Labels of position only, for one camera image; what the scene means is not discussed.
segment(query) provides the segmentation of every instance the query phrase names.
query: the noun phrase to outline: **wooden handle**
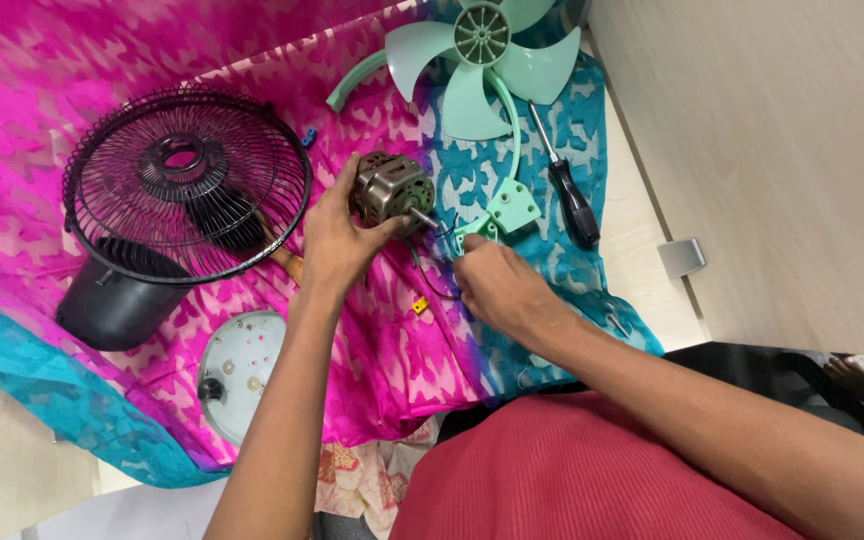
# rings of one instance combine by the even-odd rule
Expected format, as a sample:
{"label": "wooden handle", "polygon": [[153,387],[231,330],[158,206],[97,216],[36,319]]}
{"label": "wooden handle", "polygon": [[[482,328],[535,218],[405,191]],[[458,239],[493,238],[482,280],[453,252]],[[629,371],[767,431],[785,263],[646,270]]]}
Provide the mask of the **wooden handle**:
{"label": "wooden handle", "polygon": [[295,281],[299,287],[303,286],[303,258],[292,251],[279,246],[269,255],[273,261],[285,269],[285,273]]}

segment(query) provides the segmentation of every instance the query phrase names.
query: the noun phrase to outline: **screwdriver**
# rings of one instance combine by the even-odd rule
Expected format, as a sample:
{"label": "screwdriver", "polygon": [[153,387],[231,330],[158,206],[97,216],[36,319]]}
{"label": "screwdriver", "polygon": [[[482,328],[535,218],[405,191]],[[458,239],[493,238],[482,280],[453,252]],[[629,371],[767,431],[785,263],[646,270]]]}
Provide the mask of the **screwdriver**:
{"label": "screwdriver", "polygon": [[549,162],[552,163],[549,166],[549,176],[552,177],[558,190],[561,212],[565,216],[565,229],[568,231],[572,243],[582,251],[590,251],[602,238],[599,233],[599,226],[595,223],[593,209],[589,207],[589,201],[582,196],[579,187],[572,181],[569,162],[559,159],[558,153],[555,153],[552,145],[549,144],[546,128],[543,126],[543,121],[539,118],[539,113],[536,112],[536,107],[532,104],[531,99],[529,100],[529,111],[535,121],[535,129],[538,130],[538,138],[542,140],[542,145],[545,146],[545,151],[549,154]]}

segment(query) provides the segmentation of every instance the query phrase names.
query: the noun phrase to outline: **mint green fan blade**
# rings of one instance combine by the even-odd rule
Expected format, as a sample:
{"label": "mint green fan blade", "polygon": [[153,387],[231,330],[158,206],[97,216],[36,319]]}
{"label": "mint green fan blade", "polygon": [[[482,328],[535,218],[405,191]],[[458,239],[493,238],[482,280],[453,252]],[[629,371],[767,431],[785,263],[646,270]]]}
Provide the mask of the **mint green fan blade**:
{"label": "mint green fan blade", "polygon": [[395,87],[412,101],[419,74],[432,59],[455,47],[454,26],[444,22],[414,22],[385,34],[385,52]]}
{"label": "mint green fan blade", "polygon": [[441,104],[441,128],[465,141],[485,141],[512,131],[512,125],[499,118],[486,100],[481,67],[459,62],[455,68]]}
{"label": "mint green fan blade", "polygon": [[521,32],[542,19],[555,0],[504,0],[498,5],[506,19],[509,19],[511,32]]}
{"label": "mint green fan blade", "polygon": [[579,34],[580,30],[573,28],[565,39],[544,49],[526,49],[510,43],[492,69],[511,93],[539,105],[552,105],[575,68]]}

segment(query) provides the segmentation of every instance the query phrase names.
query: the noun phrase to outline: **yellow connector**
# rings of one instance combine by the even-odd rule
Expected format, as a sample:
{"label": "yellow connector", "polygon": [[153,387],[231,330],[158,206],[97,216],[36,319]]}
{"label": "yellow connector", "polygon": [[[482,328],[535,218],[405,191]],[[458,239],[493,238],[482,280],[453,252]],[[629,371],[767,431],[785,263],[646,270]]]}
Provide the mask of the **yellow connector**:
{"label": "yellow connector", "polygon": [[412,311],[415,312],[416,315],[419,315],[428,307],[429,300],[426,300],[425,296],[420,296],[418,297],[418,300],[412,304]]}

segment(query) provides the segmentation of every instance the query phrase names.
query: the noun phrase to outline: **blue plastic clip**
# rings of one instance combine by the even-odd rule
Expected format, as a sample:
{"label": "blue plastic clip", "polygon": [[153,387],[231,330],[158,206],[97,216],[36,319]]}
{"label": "blue plastic clip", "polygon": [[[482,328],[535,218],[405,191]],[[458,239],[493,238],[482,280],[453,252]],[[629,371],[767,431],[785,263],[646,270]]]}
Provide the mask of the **blue plastic clip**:
{"label": "blue plastic clip", "polygon": [[306,128],[305,136],[302,138],[302,146],[305,147],[306,150],[312,148],[312,145],[315,144],[315,139],[319,136],[319,132],[315,130],[315,128]]}

